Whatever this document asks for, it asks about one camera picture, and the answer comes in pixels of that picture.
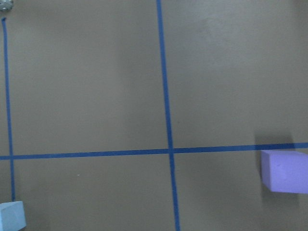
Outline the light blue foam block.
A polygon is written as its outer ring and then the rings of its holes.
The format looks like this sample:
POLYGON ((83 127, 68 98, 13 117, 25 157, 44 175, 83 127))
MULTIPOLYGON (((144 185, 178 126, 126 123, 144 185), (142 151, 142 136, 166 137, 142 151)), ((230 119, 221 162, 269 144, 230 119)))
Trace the light blue foam block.
POLYGON ((25 227, 26 217, 22 201, 6 202, 0 205, 1 231, 19 231, 25 227))

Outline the purple foam block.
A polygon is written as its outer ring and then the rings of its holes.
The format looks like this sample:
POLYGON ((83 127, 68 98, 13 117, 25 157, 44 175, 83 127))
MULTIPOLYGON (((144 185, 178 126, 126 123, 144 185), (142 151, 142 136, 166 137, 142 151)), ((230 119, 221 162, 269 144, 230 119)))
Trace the purple foam block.
POLYGON ((308 155, 297 151, 261 151, 262 183, 279 193, 308 193, 308 155))

